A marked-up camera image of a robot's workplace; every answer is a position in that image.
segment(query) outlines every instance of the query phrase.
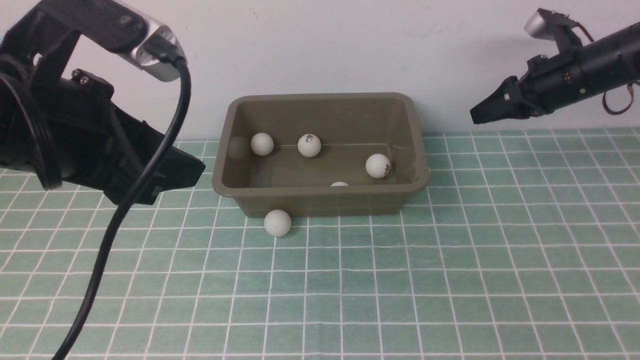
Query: green grid mat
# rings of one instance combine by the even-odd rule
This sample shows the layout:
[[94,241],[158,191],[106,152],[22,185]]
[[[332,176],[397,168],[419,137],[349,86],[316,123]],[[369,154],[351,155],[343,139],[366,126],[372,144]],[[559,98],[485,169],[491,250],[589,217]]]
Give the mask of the green grid mat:
[[[123,224],[72,359],[640,359],[640,129],[429,135],[401,214],[274,240],[206,175]],[[47,359],[114,206],[0,176],[0,360]]]

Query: white ball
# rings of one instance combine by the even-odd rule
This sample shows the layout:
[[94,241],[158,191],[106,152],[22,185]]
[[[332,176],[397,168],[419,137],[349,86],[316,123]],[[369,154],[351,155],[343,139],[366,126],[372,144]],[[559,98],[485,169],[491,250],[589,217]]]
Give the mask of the white ball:
[[373,154],[367,159],[367,173],[376,179],[382,179],[391,172],[391,161],[382,154]]
[[257,133],[251,138],[251,150],[258,156],[267,156],[273,151],[273,139],[269,134]]
[[264,229],[271,236],[285,236],[291,230],[291,217],[282,210],[273,210],[264,218]]
[[307,158],[313,158],[318,155],[321,147],[320,139],[313,134],[306,134],[298,140],[298,151]]

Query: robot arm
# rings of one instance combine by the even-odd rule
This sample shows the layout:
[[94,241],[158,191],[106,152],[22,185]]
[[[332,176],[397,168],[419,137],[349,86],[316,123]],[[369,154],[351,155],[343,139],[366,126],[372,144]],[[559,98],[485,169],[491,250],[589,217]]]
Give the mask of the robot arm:
[[[592,40],[567,15],[539,9],[525,30],[534,38],[555,41],[559,54],[530,59],[524,76],[507,78],[471,110],[474,123],[547,115],[640,79],[640,22],[586,46],[574,28]],[[620,113],[608,110],[605,100],[603,105],[613,115]]]
[[[184,57],[161,22],[114,0],[41,1],[0,44],[0,167],[35,172],[47,190],[63,181],[98,189],[119,204],[163,135],[115,106],[106,80],[81,69],[61,77],[81,35],[161,81],[179,77],[147,51],[161,37]],[[194,186],[204,168],[172,148],[136,202]]]

